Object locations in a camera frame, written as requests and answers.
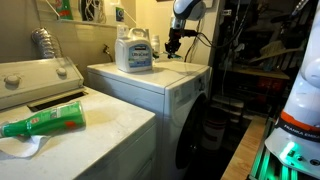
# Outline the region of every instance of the washing machine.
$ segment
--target washing machine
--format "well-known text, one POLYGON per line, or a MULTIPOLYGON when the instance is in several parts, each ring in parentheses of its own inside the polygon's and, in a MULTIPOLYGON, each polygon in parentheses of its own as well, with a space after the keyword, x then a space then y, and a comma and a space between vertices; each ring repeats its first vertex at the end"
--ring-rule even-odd
MULTIPOLYGON (((17 138, 0 139, 1 179, 152 179, 154 113, 83 86, 69 58, 2 63, 0 77, 0 124, 75 101, 86 120, 84 127, 48 134, 30 157, 12 154, 9 143, 17 138)), ((22 153, 30 150, 29 140, 14 142, 22 153)))
POLYGON ((156 113, 156 177, 183 179, 203 129, 211 68, 159 60, 152 70, 135 73, 114 63, 87 70, 93 89, 156 113))

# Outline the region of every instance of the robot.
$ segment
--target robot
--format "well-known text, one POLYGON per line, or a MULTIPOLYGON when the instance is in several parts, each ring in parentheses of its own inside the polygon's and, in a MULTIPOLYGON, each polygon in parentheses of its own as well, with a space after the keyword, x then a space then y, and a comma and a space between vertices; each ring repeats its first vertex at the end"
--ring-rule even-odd
MULTIPOLYGON (((301 0, 295 15, 307 3, 301 0)), ((168 58, 179 49, 179 39, 197 36, 185 30, 186 20, 204 16, 202 0, 175 0, 175 17, 171 20, 169 42, 165 44, 168 58)), ((320 179, 320 3, 316 10, 305 57, 295 83, 275 128, 265 145, 282 164, 320 179)))

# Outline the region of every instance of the dryer door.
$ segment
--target dryer door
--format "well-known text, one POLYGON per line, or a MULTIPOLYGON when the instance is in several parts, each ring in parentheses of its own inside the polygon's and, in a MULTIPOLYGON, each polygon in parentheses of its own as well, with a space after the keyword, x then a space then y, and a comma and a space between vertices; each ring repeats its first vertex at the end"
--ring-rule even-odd
POLYGON ((176 151, 176 166, 178 169, 184 169, 189 165, 200 144, 206 99, 204 94, 197 98, 183 126, 176 151))

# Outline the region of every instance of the washer top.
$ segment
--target washer top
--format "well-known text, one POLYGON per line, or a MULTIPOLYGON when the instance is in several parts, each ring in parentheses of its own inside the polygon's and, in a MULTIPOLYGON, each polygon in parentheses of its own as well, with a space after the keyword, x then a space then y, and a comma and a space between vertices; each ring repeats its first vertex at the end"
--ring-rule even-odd
POLYGON ((151 70, 147 71, 126 73, 119 70, 115 63, 105 63, 88 66, 88 72, 164 94, 167 86, 186 76, 197 75, 197 71, 207 67, 178 61, 159 60, 159 62, 153 63, 151 70))
MULTIPOLYGON (((32 158, 0 151, 1 179, 74 179, 101 157, 113 161, 155 123, 152 112, 89 88, 85 93, 72 101, 81 102, 86 127, 51 137, 32 158)), ((32 114, 24 105, 0 111, 0 124, 32 114)))

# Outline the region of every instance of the dryer vent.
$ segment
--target dryer vent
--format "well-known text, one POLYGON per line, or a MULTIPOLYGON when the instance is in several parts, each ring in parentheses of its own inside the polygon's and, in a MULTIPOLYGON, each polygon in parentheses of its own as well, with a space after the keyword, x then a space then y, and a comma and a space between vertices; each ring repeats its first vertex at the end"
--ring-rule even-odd
POLYGON ((52 59, 62 57, 62 51, 58 38, 49 33, 45 28, 37 28, 32 31, 31 38, 38 45, 41 58, 52 59))

